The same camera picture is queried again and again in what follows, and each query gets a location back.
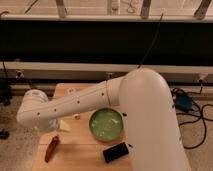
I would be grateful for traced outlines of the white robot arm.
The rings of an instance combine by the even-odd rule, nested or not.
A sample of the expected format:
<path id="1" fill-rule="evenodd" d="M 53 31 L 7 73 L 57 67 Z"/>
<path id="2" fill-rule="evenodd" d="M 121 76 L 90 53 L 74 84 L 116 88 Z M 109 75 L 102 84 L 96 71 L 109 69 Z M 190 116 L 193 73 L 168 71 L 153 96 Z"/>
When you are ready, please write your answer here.
<path id="1" fill-rule="evenodd" d="M 61 117 L 109 106 L 118 106 L 124 117 L 133 171 L 191 171 L 170 88 L 152 69 L 134 69 L 56 100 L 31 89 L 17 121 L 47 133 L 59 128 Z"/>

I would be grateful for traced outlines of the pale yellow gripper tip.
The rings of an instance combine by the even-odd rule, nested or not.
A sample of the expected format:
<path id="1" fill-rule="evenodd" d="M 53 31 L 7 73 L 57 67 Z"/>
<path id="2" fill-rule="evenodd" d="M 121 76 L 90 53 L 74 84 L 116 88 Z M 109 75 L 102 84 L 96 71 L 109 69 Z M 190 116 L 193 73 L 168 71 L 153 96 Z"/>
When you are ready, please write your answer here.
<path id="1" fill-rule="evenodd" d="M 71 127 L 67 122 L 65 122 L 64 120 L 61 120 L 59 122 L 59 130 L 64 132 L 69 132 L 71 130 Z"/>

